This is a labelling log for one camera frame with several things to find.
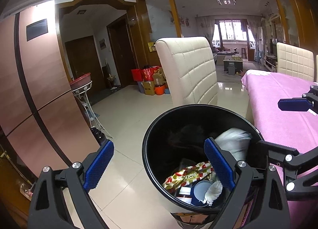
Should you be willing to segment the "red yellow checkered wrapper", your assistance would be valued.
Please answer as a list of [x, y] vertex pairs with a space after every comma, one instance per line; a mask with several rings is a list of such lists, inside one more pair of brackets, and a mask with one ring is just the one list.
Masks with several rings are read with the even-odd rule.
[[214, 181], [215, 179], [216, 172], [211, 163], [209, 161], [200, 162], [175, 172], [164, 181], [162, 187], [166, 189], [166, 191], [175, 192], [180, 187], [190, 186], [201, 180]]

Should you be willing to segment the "white plastic bag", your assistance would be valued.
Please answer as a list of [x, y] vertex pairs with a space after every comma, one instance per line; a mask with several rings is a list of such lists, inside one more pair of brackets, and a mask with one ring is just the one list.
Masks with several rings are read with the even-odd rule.
[[236, 161], [246, 160], [252, 135], [242, 129], [231, 128], [219, 135], [215, 142], [218, 146], [232, 154]]

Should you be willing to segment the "blue plastic bowl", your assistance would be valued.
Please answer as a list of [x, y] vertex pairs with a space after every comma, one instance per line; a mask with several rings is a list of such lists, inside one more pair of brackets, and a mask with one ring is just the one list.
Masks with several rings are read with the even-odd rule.
[[204, 199], [205, 199], [205, 194], [211, 185], [212, 185], [212, 182], [208, 180], [197, 182], [191, 188], [191, 193], [190, 193], [191, 204], [197, 207], [208, 206], [207, 203], [204, 203]]

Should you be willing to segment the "white tissue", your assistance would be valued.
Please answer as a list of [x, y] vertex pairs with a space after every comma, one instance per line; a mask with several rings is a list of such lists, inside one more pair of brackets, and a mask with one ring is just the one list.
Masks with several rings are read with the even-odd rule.
[[213, 182], [204, 193], [202, 203], [211, 206], [214, 201], [221, 195], [223, 186], [219, 180]]

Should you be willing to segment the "black round trash bin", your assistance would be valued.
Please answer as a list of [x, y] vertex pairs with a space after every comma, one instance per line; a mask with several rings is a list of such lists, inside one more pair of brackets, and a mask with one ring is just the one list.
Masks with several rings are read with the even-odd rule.
[[230, 193], [224, 189], [208, 207], [193, 195], [182, 196], [179, 189], [167, 190], [163, 184], [174, 173], [190, 168], [193, 172], [186, 177], [190, 189], [210, 178], [212, 167], [204, 152], [204, 142], [208, 138], [216, 139], [231, 128], [247, 132], [250, 144], [263, 139], [240, 114], [215, 105], [178, 106], [162, 113], [149, 125], [142, 143], [145, 171], [158, 192], [160, 204], [181, 228], [202, 228], [212, 222]]

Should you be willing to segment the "pink floral tablecloth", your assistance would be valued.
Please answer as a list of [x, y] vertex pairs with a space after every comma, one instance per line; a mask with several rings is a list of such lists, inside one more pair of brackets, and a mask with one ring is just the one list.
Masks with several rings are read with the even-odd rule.
[[301, 154], [317, 147], [317, 114], [278, 108], [280, 99], [301, 97], [312, 82], [261, 70], [248, 70], [241, 82], [249, 95], [254, 125], [265, 141], [296, 148]]

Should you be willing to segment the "cream chair far middle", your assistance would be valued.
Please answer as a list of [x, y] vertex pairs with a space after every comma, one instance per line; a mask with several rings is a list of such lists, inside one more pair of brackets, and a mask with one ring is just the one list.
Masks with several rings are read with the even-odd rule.
[[278, 42], [276, 71], [292, 77], [314, 81], [314, 54], [306, 49]]

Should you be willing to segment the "cream chair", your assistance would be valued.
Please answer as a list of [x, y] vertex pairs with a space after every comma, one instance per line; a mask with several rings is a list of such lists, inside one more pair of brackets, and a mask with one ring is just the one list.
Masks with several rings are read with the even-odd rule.
[[314, 81], [314, 54], [306, 49], [278, 42], [276, 71], [292, 77]]
[[155, 47], [174, 106], [217, 105], [216, 65], [205, 37], [161, 38]]

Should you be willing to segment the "pink refrigerator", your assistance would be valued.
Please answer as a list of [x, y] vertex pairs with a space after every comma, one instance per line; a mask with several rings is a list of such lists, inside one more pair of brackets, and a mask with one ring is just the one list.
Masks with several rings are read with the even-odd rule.
[[71, 91], [48, 1], [1, 21], [1, 128], [34, 174], [64, 169], [96, 151]]

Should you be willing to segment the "coffee table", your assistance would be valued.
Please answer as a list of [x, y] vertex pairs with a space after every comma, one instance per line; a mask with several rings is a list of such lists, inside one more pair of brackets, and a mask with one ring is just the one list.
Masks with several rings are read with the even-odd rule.
[[235, 67], [235, 72], [243, 71], [243, 61], [240, 55], [225, 56], [223, 64], [225, 72], [228, 72], [229, 67]]

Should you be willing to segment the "metal stand with red basin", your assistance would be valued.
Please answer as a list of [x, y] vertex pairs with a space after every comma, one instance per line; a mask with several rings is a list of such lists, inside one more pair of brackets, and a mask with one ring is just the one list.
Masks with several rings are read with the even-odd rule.
[[103, 127], [100, 123], [96, 113], [91, 107], [91, 103], [88, 99], [88, 91], [92, 88], [91, 73], [86, 73], [79, 78], [70, 82], [70, 87], [72, 93], [76, 99], [78, 99], [85, 110], [85, 117], [88, 119], [89, 128], [95, 128], [95, 130], [103, 130], [106, 133], [106, 136], [113, 138], [110, 133]]

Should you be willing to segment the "cardboard boxes pile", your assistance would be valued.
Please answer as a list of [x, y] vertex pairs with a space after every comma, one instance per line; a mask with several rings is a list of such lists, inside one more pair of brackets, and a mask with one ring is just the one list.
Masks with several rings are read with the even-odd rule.
[[131, 74], [141, 93], [148, 96], [166, 94], [168, 85], [161, 66], [145, 66], [142, 69], [132, 69]]

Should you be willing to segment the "cream chair left side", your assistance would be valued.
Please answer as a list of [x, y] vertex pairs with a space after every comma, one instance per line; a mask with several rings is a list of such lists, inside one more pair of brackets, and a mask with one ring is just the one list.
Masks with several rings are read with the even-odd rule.
[[216, 65], [205, 37], [161, 38], [155, 47], [174, 106], [217, 105]]

